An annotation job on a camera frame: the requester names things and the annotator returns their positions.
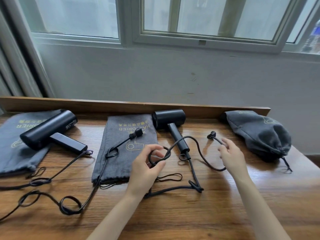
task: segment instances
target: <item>wooden tabletop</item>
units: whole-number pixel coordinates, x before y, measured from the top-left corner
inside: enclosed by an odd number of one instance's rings
[[[0,124],[6,119],[7,116],[0,117]],[[93,188],[91,175],[107,117],[79,115],[78,119],[76,127],[66,135],[88,145],[94,151],[92,157],[79,159],[50,185],[38,189],[51,193],[58,200],[73,195],[83,203]],[[288,174],[282,161],[278,164],[263,162],[246,149],[244,142],[228,125],[215,119],[187,119],[179,130],[183,136],[195,137],[207,160],[216,167],[223,166],[217,151],[218,143],[208,141],[206,136],[216,131],[218,138],[233,140],[246,157],[252,180],[292,240],[319,239],[320,169],[297,149],[292,147],[286,157],[293,170]],[[169,147],[174,142],[166,132],[158,132],[157,135],[160,145]],[[195,143],[186,141],[204,191],[180,189],[143,200],[119,239],[254,239],[251,223],[231,175],[227,171],[216,172],[208,168],[201,161]],[[43,176],[54,175],[74,156],[59,146],[53,146],[39,165],[47,167]],[[188,180],[193,180],[189,164],[179,161],[177,156],[178,150],[175,149],[161,175],[181,173],[183,180],[157,182],[153,186],[154,191],[188,185]],[[1,178],[0,182],[9,186],[26,183],[27,180],[19,176]],[[123,184],[107,190],[98,189],[86,211],[73,216],[62,215],[50,199],[41,197],[34,205],[19,208],[0,223],[0,239],[86,239],[124,195],[126,187],[127,184]],[[2,191],[0,217],[14,209],[18,199],[30,190],[34,188]]]

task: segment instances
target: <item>wooden desk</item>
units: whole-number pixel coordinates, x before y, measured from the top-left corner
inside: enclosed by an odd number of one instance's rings
[[[78,116],[76,128],[70,130],[67,135],[94,150],[92,158],[78,160],[55,178],[52,184],[40,187],[42,191],[50,192],[57,199],[73,195],[81,202],[87,199],[92,190],[91,174],[107,121],[104,114],[121,114],[126,112],[127,108],[132,109],[130,105],[134,106],[135,112],[138,113],[150,113],[159,107],[183,107],[178,104],[35,98],[0,98],[0,105],[10,112],[66,108],[81,114]],[[233,140],[244,152],[252,180],[290,237],[293,240],[320,238],[320,169],[317,166],[292,147],[286,158],[293,173],[283,173],[285,167],[282,161],[279,165],[264,163],[246,149],[244,142],[233,134],[228,125],[214,119],[222,111],[246,108],[192,105],[183,108],[189,119],[180,131],[182,135],[191,135],[199,141],[209,162],[216,167],[222,167],[217,151],[218,144],[206,138],[214,130],[218,138],[226,137]],[[264,115],[269,111],[268,108],[248,109]],[[8,116],[10,114],[2,116],[0,123]],[[167,147],[173,144],[170,135],[164,132],[158,133],[158,141],[160,145]],[[227,171],[216,172],[209,169],[200,160],[195,143],[191,140],[187,140],[187,143],[191,149],[196,174],[205,190],[200,194],[195,190],[181,189],[143,200],[119,239],[254,239],[251,224],[230,174]],[[192,179],[190,167],[188,163],[180,162],[177,154],[177,150],[172,153],[161,174],[179,172],[183,174],[183,181],[155,183],[153,190],[188,185],[188,180]],[[73,158],[74,154],[54,146],[40,164],[47,167],[43,176],[50,177]],[[26,180],[24,176],[20,176],[2,178],[0,182],[1,185],[18,185]],[[123,196],[126,187],[127,185],[123,184],[108,190],[99,189],[82,215],[62,215],[50,199],[41,197],[33,206],[18,209],[6,221],[0,223],[0,239],[86,239]],[[33,189],[1,192],[0,216],[11,211],[17,205],[18,199]]]

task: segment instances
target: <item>person's left hand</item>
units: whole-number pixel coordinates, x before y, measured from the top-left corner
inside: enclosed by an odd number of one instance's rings
[[[163,146],[161,145],[146,145],[139,156],[137,156],[137,158],[132,162],[132,170],[126,194],[130,194],[131,196],[138,197],[142,200],[166,165],[166,161],[158,162],[153,168],[149,168],[146,164],[148,155],[153,150],[155,150],[152,153],[153,155],[164,157],[164,155],[159,151],[161,149],[163,149]]]

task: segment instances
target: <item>hand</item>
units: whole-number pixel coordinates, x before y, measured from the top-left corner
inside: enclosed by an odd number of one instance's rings
[[[221,145],[218,148],[218,151],[221,153],[220,158],[234,180],[250,178],[245,157],[239,147],[229,139],[222,138],[222,141],[226,146]]]
[[[146,164],[148,160],[148,155],[151,151],[155,150],[152,154],[158,157],[164,157],[164,155],[158,151],[163,149],[163,146],[152,144],[146,145],[142,152],[137,156],[137,158],[132,162],[132,170],[130,173],[130,179],[126,194],[131,196],[138,197],[142,200],[143,196],[149,191],[158,177],[159,173],[166,165],[166,161],[160,161],[153,168],[149,168]]]

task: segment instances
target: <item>curtain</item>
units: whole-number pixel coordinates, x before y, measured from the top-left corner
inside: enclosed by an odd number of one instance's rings
[[[0,96],[54,98],[18,0],[0,0]]]

